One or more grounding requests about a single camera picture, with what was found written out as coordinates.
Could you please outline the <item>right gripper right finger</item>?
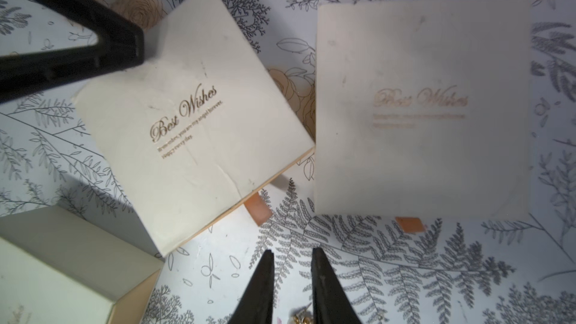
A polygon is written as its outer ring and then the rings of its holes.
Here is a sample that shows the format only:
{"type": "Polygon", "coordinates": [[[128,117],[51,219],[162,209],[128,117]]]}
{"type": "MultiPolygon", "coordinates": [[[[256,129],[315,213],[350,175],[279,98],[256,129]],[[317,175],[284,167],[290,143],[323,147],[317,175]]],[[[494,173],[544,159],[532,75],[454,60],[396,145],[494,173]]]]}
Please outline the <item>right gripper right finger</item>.
{"type": "Polygon", "coordinates": [[[361,324],[324,250],[315,247],[311,261],[313,321],[317,324],[361,324]]]}

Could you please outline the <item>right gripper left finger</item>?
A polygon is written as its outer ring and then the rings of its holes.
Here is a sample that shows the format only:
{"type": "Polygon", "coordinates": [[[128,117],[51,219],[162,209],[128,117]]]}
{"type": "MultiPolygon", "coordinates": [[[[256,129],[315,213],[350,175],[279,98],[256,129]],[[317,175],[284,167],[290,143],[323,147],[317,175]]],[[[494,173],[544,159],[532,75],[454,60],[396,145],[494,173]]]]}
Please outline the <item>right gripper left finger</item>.
{"type": "Polygon", "coordinates": [[[275,256],[265,250],[229,324],[271,324],[274,309],[275,256]]]}

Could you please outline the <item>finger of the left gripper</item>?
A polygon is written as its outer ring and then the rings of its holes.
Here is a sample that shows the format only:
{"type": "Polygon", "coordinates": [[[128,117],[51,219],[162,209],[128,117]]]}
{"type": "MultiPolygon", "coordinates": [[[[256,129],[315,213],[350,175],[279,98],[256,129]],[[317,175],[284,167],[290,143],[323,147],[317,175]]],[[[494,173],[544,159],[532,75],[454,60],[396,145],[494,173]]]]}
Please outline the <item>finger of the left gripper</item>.
{"type": "Polygon", "coordinates": [[[37,59],[40,64],[60,65],[87,61],[101,68],[131,68],[143,63],[143,30],[95,0],[34,0],[38,4],[61,14],[98,36],[91,46],[39,52],[22,56],[24,61],[37,59]]]}
{"type": "Polygon", "coordinates": [[[1,102],[69,83],[133,68],[144,60],[144,46],[112,43],[1,57],[1,102]]]}

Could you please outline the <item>pearl earrings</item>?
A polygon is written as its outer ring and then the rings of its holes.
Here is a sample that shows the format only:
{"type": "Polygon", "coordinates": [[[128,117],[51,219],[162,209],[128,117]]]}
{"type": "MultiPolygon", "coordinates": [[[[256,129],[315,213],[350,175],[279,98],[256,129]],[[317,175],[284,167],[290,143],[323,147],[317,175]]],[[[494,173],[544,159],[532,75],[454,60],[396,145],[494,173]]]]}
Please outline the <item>pearl earrings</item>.
{"type": "Polygon", "coordinates": [[[295,309],[289,315],[289,323],[291,324],[314,324],[314,316],[311,312],[312,303],[295,309]]]}

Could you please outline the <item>cream drawer jewelry box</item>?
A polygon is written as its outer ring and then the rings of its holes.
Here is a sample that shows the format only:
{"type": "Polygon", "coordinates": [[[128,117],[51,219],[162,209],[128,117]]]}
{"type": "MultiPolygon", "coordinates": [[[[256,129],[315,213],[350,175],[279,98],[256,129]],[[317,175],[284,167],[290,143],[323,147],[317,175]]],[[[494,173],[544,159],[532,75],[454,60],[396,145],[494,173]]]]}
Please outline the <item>cream drawer jewelry box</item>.
{"type": "Polygon", "coordinates": [[[1,218],[2,323],[139,323],[163,262],[54,205],[1,218]]]}

